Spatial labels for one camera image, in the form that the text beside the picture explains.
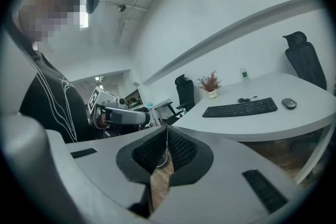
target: cable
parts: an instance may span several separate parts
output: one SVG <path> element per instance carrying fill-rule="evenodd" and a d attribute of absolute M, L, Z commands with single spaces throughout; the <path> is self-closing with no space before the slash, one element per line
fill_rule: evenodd
<path fill-rule="evenodd" d="M 253 96 L 252 98 L 239 98 L 239 99 L 237 99 L 237 103 L 245 103 L 245 102 L 249 102 L 249 101 L 251 101 L 252 99 L 254 99 L 254 98 L 257 98 L 258 96 L 256 95 L 256 96 Z"/>

